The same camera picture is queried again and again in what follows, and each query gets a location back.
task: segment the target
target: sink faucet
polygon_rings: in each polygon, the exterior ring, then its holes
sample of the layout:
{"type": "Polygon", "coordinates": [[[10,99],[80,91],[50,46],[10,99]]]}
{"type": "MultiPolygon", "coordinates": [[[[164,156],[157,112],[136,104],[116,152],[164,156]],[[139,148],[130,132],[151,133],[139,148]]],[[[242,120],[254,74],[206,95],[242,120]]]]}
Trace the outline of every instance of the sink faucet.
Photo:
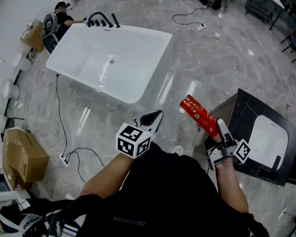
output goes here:
{"type": "Polygon", "coordinates": [[[91,27],[91,19],[93,18],[94,15],[97,15],[97,14],[100,14],[105,19],[105,21],[107,22],[107,24],[109,25],[110,28],[113,27],[113,24],[107,19],[107,17],[99,11],[91,14],[91,16],[89,17],[89,20],[88,20],[88,27],[91,27]]]}

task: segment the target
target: marble floor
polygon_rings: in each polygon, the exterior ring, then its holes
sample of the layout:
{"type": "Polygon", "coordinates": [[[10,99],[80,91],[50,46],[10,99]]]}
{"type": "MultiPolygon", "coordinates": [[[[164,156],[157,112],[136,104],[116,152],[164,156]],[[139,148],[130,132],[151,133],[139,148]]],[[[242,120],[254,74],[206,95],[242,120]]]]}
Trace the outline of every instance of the marble floor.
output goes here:
{"type": "MultiPolygon", "coordinates": [[[[171,33],[179,27],[172,21],[174,14],[191,13],[198,7],[198,0],[79,0],[69,14],[78,20],[94,11],[114,12],[120,24],[171,33]]],[[[206,22],[207,28],[202,33],[219,36],[250,55],[276,79],[296,105],[296,62],[290,62],[296,54],[281,53],[288,44],[280,44],[286,34],[279,27],[280,22],[270,32],[267,25],[251,15],[245,16],[244,8],[235,4],[230,4],[228,9],[198,10],[191,16],[176,17],[182,23],[191,19],[206,22]]],[[[173,34],[175,63],[168,71],[154,106],[164,112],[155,139],[163,150],[170,152],[176,145],[182,145],[186,155],[195,157],[207,169],[204,157],[193,153],[201,133],[194,121],[179,108],[179,102],[188,93],[211,110],[241,88],[296,126],[294,104],[263,70],[239,50],[215,38],[196,35],[193,28],[194,25],[188,25],[173,34]]],[[[84,183],[77,172],[77,155],[72,155],[68,167],[59,159],[65,140],[60,138],[55,144],[64,133],[58,115],[56,75],[45,65],[48,57],[44,50],[33,68],[21,76],[18,81],[20,98],[12,102],[8,114],[25,118],[17,124],[29,129],[50,156],[45,179],[34,184],[33,193],[57,200],[64,199],[65,194],[76,197],[84,183]]],[[[58,80],[58,91],[68,138],[66,155],[78,147],[91,148],[107,164],[117,154],[115,133],[124,121],[131,120],[134,113],[65,76],[58,80]]],[[[91,151],[79,150],[78,153],[80,173],[87,181],[102,166],[91,151]]],[[[209,175],[215,182],[215,174],[210,171],[209,175]]],[[[290,214],[296,213],[296,186],[278,187],[242,173],[237,175],[249,201],[250,212],[266,226],[271,236],[286,236],[294,224],[287,214],[279,220],[278,216],[284,208],[290,214]]]]}

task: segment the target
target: shoe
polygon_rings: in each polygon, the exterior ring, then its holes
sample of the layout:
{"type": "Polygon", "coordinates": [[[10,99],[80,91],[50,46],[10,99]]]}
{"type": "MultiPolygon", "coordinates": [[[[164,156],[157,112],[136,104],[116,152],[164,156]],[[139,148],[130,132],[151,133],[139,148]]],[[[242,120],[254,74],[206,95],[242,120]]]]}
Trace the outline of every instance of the shoe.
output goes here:
{"type": "Polygon", "coordinates": [[[218,10],[222,7],[222,4],[221,3],[216,3],[216,2],[213,2],[213,5],[212,5],[212,9],[213,10],[218,10]]]}
{"type": "Polygon", "coordinates": [[[181,155],[183,155],[183,147],[181,147],[181,146],[176,146],[176,147],[172,150],[171,153],[172,153],[172,154],[177,154],[177,155],[181,156],[181,155]]]}
{"type": "Polygon", "coordinates": [[[208,2],[205,2],[204,0],[199,0],[200,2],[201,2],[201,5],[200,5],[200,8],[202,8],[202,9],[207,9],[207,4],[208,4],[208,2]]]}

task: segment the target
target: fiducial marker cube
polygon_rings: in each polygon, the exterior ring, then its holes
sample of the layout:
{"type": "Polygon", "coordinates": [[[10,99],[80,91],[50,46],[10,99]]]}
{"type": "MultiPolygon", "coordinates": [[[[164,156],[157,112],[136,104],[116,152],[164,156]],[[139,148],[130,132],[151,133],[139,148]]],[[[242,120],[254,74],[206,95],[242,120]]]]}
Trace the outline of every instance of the fiducial marker cube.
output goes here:
{"type": "Polygon", "coordinates": [[[154,134],[144,131],[141,127],[123,123],[115,137],[116,150],[135,159],[150,148],[154,138],[154,134]]]}

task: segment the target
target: black countertop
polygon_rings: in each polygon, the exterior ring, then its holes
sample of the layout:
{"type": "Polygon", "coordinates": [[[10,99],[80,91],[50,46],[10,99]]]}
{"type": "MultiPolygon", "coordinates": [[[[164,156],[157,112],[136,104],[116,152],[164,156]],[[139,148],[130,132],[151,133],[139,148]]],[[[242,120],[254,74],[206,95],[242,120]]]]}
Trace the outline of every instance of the black countertop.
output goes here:
{"type": "Polygon", "coordinates": [[[282,165],[273,177],[263,174],[265,172],[270,172],[271,168],[250,158],[248,158],[244,164],[235,166],[235,169],[267,182],[284,186],[296,155],[296,127],[259,99],[241,89],[238,89],[228,129],[234,139],[237,141],[244,139],[247,143],[249,143],[255,120],[260,115],[264,115],[287,131],[288,144],[282,165]]]}

